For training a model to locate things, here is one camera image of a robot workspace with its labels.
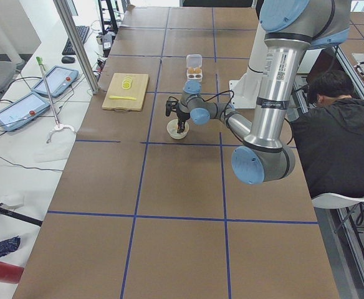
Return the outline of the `red bottle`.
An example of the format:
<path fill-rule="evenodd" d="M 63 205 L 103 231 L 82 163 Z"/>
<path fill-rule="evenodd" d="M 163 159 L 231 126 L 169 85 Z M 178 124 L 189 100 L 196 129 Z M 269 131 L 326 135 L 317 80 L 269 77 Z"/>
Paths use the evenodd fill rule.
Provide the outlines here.
<path fill-rule="evenodd" d="M 23 271 L 23 267 L 0 262 L 0 282 L 17 284 L 21 279 Z"/>

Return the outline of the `wooden cutting board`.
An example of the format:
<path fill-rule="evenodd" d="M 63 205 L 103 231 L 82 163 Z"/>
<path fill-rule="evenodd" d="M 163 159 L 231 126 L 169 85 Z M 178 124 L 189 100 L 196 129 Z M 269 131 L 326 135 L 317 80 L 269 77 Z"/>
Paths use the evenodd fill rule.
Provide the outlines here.
<path fill-rule="evenodd" d="M 132 87 L 128 90 L 124 90 L 122 88 L 122 82 L 126 76 L 133 77 Z M 141 111 L 143 108 L 148 82 L 148 74 L 114 73 L 102 103 L 102 108 L 104 110 L 116 111 Z M 109 99 L 109 96 L 111 95 L 135 97 L 137 100 L 112 100 Z"/>

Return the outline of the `person in black hoodie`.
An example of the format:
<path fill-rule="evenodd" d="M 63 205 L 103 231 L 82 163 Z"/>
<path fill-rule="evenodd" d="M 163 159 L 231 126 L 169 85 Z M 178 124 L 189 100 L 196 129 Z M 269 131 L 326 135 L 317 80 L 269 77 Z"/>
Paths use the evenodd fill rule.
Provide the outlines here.
<path fill-rule="evenodd" d="M 291 126 L 311 197 L 364 197 L 364 100 L 354 97 L 350 77 L 340 70 L 316 77 L 308 98 L 315 108 Z"/>

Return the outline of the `yellow plastic knife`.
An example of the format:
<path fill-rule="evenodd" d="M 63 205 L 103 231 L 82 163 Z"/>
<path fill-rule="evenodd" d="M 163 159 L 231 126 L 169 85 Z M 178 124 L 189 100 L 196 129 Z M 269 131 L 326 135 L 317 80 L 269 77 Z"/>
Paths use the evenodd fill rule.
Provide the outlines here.
<path fill-rule="evenodd" d="M 112 100 L 137 100 L 137 98 L 135 98 L 135 97 L 116 96 L 116 95 L 109 96 L 109 99 L 112 99 Z"/>

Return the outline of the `lower blue teach pendant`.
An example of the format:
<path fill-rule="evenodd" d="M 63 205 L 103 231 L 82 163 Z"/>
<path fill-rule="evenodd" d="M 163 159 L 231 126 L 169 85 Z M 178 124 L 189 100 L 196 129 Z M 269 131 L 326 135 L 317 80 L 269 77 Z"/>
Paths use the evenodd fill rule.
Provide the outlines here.
<path fill-rule="evenodd" d="M 30 92 L 0 110 L 0 127 L 4 131 L 16 131 L 45 113 L 49 108 L 50 104 L 47 100 L 36 92 Z"/>

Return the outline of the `metal reacher grabber tool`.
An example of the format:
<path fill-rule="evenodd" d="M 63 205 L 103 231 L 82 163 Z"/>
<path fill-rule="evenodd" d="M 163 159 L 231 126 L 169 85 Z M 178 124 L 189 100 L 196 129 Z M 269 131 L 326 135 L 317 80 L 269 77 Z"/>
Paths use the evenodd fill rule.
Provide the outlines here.
<path fill-rule="evenodd" d="M 58 117 L 58 114 L 57 114 L 57 112 L 55 110 L 54 101 L 52 99 L 52 95 L 51 95 L 51 92 L 50 92 L 50 87 L 49 87 L 49 84 L 47 82 L 47 79 L 46 79 L 46 76 L 45 76 L 45 73 L 44 73 L 44 66 L 43 66 L 43 63 L 42 63 L 42 58 L 37 56 L 36 57 L 36 60 L 37 60 L 37 63 L 39 65 L 39 68 L 41 70 L 42 79 L 43 79 L 44 85 L 45 85 L 46 90 L 47 90 L 47 95 L 49 97 L 50 108 L 52 110 L 52 113 L 53 113 L 53 116 L 54 116 L 54 121 L 55 121 L 54 128 L 47 135 L 47 141 L 46 141 L 46 143 L 49 144 L 51 142 L 52 135 L 54 133 L 60 132 L 60 131 L 65 130 L 65 129 L 69 129 L 74 134 L 76 134 L 77 131 L 75 130 L 75 128 L 73 126 L 71 126 L 71 125 L 65 125 L 65 124 L 63 124 L 63 123 L 60 122 L 59 117 Z"/>

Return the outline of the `white chair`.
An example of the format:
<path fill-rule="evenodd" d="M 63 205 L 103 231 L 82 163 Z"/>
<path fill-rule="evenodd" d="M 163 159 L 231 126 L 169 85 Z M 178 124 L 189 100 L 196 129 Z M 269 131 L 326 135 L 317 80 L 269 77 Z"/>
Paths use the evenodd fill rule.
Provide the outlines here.
<path fill-rule="evenodd" d="M 355 198 L 355 197 L 347 197 L 343 196 L 341 194 L 336 193 L 323 193 L 318 196 L 315 196 L 312 198 L 312 205 L 316 208 L 321 209 L 342 209 L 345 207 L 351 207 L 348 214 L 345 216 L 345 218 L 341 221 L 341 223 L 335 228 L 334 233 L 337 233 L 340 228 L 344 225 L 344 223 L 347 221 L 347 219 L 350 217 L 350 215 L 354 212 L 356 207 L 364 203 L 364 197 L 361 198 Z"/>

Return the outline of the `black computer mouse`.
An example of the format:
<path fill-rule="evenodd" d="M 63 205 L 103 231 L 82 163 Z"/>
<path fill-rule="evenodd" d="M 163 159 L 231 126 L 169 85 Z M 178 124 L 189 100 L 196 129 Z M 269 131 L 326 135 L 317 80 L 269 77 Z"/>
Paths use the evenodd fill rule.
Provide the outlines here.
<path fill-rule="evenodd" d="M 75 62 L 75 58 L 72 56 L 63 56 L 61 62 L 63 64 L 72 64 Z"/>

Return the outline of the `blue teach pendant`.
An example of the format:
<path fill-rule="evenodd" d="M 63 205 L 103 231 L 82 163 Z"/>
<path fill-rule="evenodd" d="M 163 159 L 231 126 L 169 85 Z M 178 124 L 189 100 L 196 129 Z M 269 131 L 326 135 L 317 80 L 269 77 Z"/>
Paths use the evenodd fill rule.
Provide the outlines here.
<path fill-rule="evenodd" d="M 70 87 L 79 76 L 79 71 L 67 67 L 55 65 L 46 73 L 46 80 L 49 85 L 50 94 L 57 98 Z M 40 79 L 31 89 L 44 97 L 48 97 L 47 89 L 43 79 Z"/>
<path fill-rule="evenodd" d="M 45 113 L 49 108 L 50 104 L 47 100 L 36 92 L 30 92 L 0 110 L 0 127 L 4 131 L 16 131 Z"/>

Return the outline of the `metal cup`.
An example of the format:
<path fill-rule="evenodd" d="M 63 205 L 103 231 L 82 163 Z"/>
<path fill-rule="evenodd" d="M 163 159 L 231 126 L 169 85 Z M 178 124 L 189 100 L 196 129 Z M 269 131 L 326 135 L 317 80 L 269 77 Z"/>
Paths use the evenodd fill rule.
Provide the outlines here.
<path fill-rule="evenodd" d="M 96 41 L 97 41 L 98 45 L 103 45 L 103 36 L 97 35 L 96 36 Z"/>

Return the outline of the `white plastic bag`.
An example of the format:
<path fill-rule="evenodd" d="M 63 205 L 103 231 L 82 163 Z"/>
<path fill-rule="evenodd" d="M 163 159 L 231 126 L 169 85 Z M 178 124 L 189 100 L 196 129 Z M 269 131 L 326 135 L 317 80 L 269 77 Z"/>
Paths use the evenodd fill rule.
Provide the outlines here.
<path fill-rule="evenodd" d="M 35 162 L 45 163 L 67 160 L 75 141 L 75 133 L 65 130 L 52 135 L 49 143 L 44 143 L 35 150 L 32 157 Z"/>

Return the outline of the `upper blue teach pendant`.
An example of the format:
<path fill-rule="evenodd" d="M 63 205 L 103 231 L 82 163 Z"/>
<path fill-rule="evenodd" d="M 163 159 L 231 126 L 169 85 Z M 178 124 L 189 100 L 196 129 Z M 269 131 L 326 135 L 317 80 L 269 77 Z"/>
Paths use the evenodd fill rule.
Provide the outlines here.
<path fill-rule="evenodd" d="M 70 87 L 79 76 L 79 71 L 67 67 L 55 65 L 46 73 L 46 80 L 49 85 L 50 94 L 57 98 Z M 31 89 L 44 97 L 48 97 L 47 89 L 43 79 L 40 79 Z"/>

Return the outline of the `aluminium frame post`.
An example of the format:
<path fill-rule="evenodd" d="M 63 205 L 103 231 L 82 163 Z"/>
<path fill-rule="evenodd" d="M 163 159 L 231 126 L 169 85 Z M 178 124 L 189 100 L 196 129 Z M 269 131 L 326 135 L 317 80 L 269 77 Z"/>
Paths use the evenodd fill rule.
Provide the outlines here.
<path fill-rule="evenodd" d="M 84 49 L 83 43 L 77 33 L 76 26 L 72 18 L 72 13 L 70 8 L 68 7 L 67 1 L 53 0 L 53 2 L 59 14 L 60 20 L 63 23 L 67 36 L 71 41 L 71 44 L 77 56 L 77 60 L 79 61 L 79 64 L 89 84 L 92 94 L 96 95 L 99 91 L 99 86 L 91 68 L 91 64 Z"/>

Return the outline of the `folded blue umbrella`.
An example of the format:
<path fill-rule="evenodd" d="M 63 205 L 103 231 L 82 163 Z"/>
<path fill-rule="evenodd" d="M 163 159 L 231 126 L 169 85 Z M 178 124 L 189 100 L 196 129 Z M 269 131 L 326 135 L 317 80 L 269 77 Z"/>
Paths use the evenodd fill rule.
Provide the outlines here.
<path fill-rule="evenodd" d="M 15 252 L 19 248 L 20 244 L 21 238 L 19 236 L 0 241 L 0 257 Z"/>

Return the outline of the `black tripod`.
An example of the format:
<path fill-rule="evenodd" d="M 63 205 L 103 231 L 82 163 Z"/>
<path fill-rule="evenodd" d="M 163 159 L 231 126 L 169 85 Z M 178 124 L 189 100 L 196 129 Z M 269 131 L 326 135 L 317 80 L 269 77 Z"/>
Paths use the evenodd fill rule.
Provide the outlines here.
<path fill-rule="evenodd" d="M 4 216 L 11 217 L 11 218 L 14 218 L 14 219 L 18 219 L 20 221 L 24 221 L 24 222 L 27 222 L 27 223 L 30 223 L 30 224 L 34 224 L 34 225 L 37 225 L 39 227 L 42 225 L 41 220 L 26 216 L 26 215 L 23 215 L 23 214 L 14 212 L 14 211 L 10 211 L 9 209 L 6 209 L 4 207 L 3 203 L 0 203 L 0 214 L 4 215 Z"/>

